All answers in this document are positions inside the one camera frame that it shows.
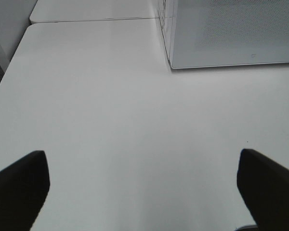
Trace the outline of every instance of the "perforated panel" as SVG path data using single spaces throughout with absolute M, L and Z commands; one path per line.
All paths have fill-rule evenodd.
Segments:
M 289 0 L 175 2 L 173 68 L 289 62 Z
M 289 45 L 289 0 L 213 0 L 196 46 Z

